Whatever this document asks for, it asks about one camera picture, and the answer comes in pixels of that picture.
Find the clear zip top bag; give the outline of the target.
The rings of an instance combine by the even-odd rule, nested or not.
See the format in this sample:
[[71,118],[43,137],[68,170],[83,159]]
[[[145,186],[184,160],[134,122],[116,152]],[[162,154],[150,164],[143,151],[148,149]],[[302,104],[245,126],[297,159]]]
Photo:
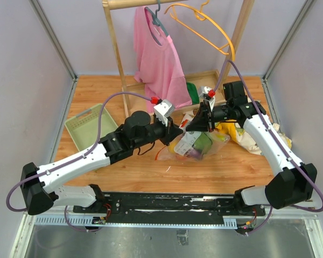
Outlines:
[[229,135],[217,130],[212,132],[183,131],[183,134],[158,151],[155,160],[201,161],[207,156],[218,153],[229,140]]

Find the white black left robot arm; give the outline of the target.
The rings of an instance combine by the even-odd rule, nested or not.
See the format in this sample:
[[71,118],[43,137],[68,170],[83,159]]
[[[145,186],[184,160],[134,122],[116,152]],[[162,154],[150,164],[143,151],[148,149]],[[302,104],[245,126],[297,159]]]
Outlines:
[[65,187],[68,181],[91,170],[110,166],[133,155],[135,149],[157,140],[165,145],[182,134],[172,118],[166,123],[144,111],[136,111],[122,125],[91,147],[63,160],[36,166],[33,162],[22,169],[20,189],[29,215],[38,215],[54,206],[76,205],[100,212],[104,199],[97,185],[84,188]]

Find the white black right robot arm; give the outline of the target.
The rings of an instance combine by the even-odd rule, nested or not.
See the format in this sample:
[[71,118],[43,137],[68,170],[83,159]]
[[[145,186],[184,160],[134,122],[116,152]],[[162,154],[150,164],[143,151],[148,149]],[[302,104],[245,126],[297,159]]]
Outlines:
[[305,164],[280,138],[265,110],[258,102],[248,99],[241,81],[224,84],[226,103],[215,105],[215,92],[209,87],[198,89],[202,99],[199,110],[186,126],[187,131],[210,132],[215,123],[234,120],[257,143],[268,161],[273,179],[266,186],[253,186],[237,191],[234,211],[245,215],[253,205],[270,205],[282,209],[311,199],[317,169]]

